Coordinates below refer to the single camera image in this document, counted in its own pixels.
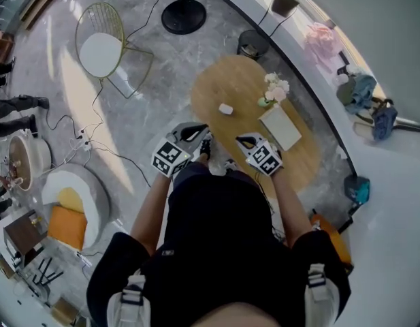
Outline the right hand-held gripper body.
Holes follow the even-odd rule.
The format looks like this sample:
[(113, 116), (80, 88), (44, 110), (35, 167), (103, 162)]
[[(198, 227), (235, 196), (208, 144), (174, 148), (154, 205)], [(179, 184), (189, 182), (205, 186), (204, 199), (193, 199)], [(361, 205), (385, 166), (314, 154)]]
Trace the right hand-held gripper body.
[(283, 167), (278, 151), (267, 140), (258, 143), (256, 149), (246, 158), (246, 163), (266, 176), (273, 175)]

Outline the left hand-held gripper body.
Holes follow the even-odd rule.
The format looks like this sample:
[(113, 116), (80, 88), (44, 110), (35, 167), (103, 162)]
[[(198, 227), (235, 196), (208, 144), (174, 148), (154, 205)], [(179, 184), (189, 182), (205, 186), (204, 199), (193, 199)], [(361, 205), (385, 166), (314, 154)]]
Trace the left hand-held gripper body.
[(151, 166), (166, 177), (172, 177), (185, 168), (193, 157), (193, 139), (196, 133), (186, 130), (183, 138), (179, 131), (173, 131), (163, 137), (151, 157)]

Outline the person's right forearm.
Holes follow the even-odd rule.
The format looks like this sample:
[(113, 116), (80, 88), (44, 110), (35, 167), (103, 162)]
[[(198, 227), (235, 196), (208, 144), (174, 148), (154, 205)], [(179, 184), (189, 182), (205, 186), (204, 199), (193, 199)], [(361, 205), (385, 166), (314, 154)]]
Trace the person's right forearm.
[(296, 241), (303, 235), (312, 232), (310, 220), (292, 188), (283, 168), (277, 169), (271, 175), (272, 184), (276, 192), (282, 226), (289, 248), (293, 248)]

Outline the person's left forearm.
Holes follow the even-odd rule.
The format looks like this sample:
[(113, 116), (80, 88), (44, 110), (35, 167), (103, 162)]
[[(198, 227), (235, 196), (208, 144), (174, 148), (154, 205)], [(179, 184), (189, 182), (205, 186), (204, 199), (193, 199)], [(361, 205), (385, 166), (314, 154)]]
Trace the person's left forearm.
[(149, 255), (157, 250), (171, 180), (162, 174), (156, 176), (129, 233)]

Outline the white book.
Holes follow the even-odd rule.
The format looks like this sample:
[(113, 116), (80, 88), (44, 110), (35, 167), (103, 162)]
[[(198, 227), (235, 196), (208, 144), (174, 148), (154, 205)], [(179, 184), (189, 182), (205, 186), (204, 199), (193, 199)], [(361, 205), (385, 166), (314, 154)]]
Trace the white book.
[(302, 137), (297, 127), (280, 106), (275, 105), (272, 109), (266, 111), (259, 117), (259, 121), (283, 151), (288, 151)]

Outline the person's left shoe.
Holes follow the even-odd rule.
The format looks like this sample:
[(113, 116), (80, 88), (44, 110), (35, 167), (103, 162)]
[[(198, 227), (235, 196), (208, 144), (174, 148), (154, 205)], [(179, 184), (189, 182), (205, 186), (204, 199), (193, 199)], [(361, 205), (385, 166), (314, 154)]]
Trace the person's left shoe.
[(199, 153), (200, 156), (205, 162), (208, 162), (211, 158), (211, 151), (212, 151), (212, 143), (213, 143), (213, 135), (211, 132), (208, 132), (204, 139), (201, 142)]

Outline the pink flowers in green vase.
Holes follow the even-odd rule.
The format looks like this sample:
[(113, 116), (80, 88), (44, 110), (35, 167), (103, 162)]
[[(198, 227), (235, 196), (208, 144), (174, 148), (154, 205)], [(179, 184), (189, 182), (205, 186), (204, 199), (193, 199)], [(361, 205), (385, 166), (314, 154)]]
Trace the pink flowers in green vase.
[(267, 108), (268, 106), (279, 106), (282, 101), (287, 98), (290, 92), (290, 84), (287, 80), (280, 79), (276, 72), (266, 74), (264, 76), (266, 90), (258, 99), (259, 107)]

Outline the oval wooden coffee table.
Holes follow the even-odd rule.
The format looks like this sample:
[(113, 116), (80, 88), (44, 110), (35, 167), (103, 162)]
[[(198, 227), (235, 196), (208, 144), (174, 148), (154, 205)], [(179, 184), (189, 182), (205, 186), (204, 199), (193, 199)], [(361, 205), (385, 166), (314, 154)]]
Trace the oval wooden coffee table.
[[(259, 122), (265, 108), (258, 99), (265, 90), (265, 70), (256, 61), (240, 55), (220, 58), (200, 73), (191, 90), (191, 107), (195, 116), (209, 126), (214, 138), (250, 176), (256, 171), (246, 158), (235, 138), (240, 134), (259, 132), (268, 140), (273, 138)], [(220, 104), (233, 108), (231, 115), (219, 111)], [(285, 172), (296, 192), (313, 182), (321, 163), (321, 153), (312, 132), (292, 103), (285, 99), (282, 109), (301, 133), (301, 139), (282, 153)]]

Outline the white egg-shaped seat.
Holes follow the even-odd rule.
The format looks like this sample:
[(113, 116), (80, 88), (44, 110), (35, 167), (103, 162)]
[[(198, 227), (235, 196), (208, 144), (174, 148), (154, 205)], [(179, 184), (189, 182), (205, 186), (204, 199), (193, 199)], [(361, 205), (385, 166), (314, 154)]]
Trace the white egg-shaped seat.
[(92, 172), (74, 163), (65, 164), (47, 175), (42, 202), (45, 206), (62, 206), (85, 215), (87, 225), (82, 250), (100, 239), (110, 217), (110, 202), (103, 185)]

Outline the person's black-clothed body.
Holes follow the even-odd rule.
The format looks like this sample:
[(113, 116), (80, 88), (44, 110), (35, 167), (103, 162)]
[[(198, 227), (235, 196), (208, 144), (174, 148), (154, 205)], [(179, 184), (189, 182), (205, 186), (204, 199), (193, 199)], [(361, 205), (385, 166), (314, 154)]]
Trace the person's black-clothed body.
[(171, 180), (155, 253), (113, 235), (86, 300), (96, 327), (330, 327), (350, 294), (326, 232), (289, 248), (258, 184), (200, 157)]

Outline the white power strip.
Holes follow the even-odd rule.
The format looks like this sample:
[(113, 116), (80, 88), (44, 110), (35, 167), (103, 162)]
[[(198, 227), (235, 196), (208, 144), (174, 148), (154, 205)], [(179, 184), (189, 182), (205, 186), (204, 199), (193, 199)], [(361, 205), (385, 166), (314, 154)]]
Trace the white power strip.
[(79, 141), (79, 146), (84, 150), (84, 151), (91, 151), (92, 146), (91, 146), (91, 139), (89, 137), (89, 135), (86, 132), (86, 129), (81, 129), (80, 130), (80, 135), (78, 136), (78, 141)]

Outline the black mesh waste bin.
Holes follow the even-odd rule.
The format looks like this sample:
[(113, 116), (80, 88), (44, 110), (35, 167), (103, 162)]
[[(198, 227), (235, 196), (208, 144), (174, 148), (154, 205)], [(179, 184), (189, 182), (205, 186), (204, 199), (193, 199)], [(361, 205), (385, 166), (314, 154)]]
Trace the black mesh waste bin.
[(269, 48), (267, 40), (256, 30), (251, 29), (240, 34), (236, 54), (258, 61)]

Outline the teal and black case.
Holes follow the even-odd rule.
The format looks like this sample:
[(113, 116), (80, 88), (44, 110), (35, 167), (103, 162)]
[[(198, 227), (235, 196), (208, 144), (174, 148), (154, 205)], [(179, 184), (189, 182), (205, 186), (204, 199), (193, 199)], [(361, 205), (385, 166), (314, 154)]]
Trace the teal and black case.
[(370, 197), (370, 180), (362, 176), (347, 176), (344, 179), (344, 194), (356, 205), (365, 204)]

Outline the beige tote bag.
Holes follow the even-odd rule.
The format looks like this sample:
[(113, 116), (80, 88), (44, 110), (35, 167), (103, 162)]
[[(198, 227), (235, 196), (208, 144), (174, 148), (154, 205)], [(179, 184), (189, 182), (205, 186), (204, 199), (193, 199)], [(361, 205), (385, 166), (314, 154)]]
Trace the beige tote bag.
[(364, 140), (373, 141), (373, 124), (361, 119), (359, 116), (354, 115), (352, 118), (353, 131)]

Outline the black round lamp base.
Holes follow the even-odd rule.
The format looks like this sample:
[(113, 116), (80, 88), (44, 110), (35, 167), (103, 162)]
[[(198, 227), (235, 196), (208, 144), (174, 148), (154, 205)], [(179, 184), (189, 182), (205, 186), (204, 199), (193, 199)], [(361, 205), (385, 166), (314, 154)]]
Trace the black round lamp base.
[(163, 27), (175, 35), (186, 35), (200, 29), (207, 17), (203, 4), (196, 0), (175, 0), (161, 15)]

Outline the blue denim clothes pile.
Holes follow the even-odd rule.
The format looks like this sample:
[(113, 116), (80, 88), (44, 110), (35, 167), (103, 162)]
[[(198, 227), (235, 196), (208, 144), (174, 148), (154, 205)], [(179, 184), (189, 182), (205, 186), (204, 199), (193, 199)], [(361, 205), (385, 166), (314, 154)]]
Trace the blue denim clothes pile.
[(376, 84), (376, 79), (370, 75), (351, 76), (338, 87), (336, 96), (349, 114), (358, 114), (370, 109)]

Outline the orange stool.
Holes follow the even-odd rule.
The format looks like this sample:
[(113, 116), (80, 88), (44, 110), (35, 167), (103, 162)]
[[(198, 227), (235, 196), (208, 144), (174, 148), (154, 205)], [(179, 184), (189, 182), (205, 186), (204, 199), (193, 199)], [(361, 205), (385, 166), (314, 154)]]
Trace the orange stool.
[(344, 265), (347, 275), (353, 271), (353, 263), (349, 250), (337, 229), (320, 214), (314, 214), (310, 222), (314, 229), (321, 229), (328, 233), (337, 254)]

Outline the pink cloth bundle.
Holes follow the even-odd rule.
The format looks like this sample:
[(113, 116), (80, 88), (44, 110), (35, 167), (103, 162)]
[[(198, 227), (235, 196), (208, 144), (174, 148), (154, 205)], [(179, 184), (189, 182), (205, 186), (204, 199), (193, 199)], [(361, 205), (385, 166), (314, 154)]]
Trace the pink cloth bundle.
[(340, 41), (333, 29), (315, 22), (308, 26), (304, 40), (306, 56), (315, 64), (326, 64), (341, 51)]

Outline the dark blue bag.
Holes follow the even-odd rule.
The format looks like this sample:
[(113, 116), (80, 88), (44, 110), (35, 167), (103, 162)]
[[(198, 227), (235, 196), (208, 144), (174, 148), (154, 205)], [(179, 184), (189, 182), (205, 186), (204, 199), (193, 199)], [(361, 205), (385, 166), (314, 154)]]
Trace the dark blue bag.
[(395, 109), (392, 99), (373, 97), (372, 102), (376, 104), (371, 113), (374, 124), (372, 128), (373, 141), (383, 141), (390, 137), (398, 111)]

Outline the orange cushion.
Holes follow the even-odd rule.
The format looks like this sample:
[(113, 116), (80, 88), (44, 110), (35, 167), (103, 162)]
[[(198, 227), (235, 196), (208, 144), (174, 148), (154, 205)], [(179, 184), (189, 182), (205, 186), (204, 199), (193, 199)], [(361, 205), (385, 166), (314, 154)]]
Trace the orange cushion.
[(48, 224), (48, 236), (82, 250), (87, 220), (83, 213), (54, 205)]

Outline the round white side table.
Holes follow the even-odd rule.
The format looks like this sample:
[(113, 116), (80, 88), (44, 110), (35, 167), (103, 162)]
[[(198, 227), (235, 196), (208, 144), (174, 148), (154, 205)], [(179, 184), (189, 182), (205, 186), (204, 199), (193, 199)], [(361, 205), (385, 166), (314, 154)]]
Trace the round white side table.
[(12, 136), (8, 148), (8, 167), (11, 182), (22, 191), (29, 191), (33, 183), (51, 167), (48, 144), (31, 133)]

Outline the dark brown small planter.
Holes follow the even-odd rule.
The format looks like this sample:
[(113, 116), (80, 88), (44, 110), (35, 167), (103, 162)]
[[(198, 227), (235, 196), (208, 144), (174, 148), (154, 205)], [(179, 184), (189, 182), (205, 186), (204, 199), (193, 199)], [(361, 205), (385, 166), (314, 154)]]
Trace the dark brown small planter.
[(272, 0), (270, 9), (273, 13), (288, 18), (294, 13), (298, 5), (299, 2), (296, 0)]

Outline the dark wooden side table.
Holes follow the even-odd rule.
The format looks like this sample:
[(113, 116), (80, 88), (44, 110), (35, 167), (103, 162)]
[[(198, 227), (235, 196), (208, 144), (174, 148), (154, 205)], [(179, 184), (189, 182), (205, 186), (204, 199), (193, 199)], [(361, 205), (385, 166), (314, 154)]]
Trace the dark wooden side table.
[(3, 243), (15, 271), (25, 268), (44, 250), (42, 241), (46, 236), (42, 218), (34, 210), (3, 228)]

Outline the long wooden boards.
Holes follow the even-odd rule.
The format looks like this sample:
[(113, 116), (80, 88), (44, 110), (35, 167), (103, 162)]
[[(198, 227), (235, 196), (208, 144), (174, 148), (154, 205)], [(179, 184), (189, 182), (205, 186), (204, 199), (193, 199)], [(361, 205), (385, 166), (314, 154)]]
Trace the long wooden boards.
[(25, 30), (29, 31), (53, 0), (30, 0), (20, 13), (20, 21)]

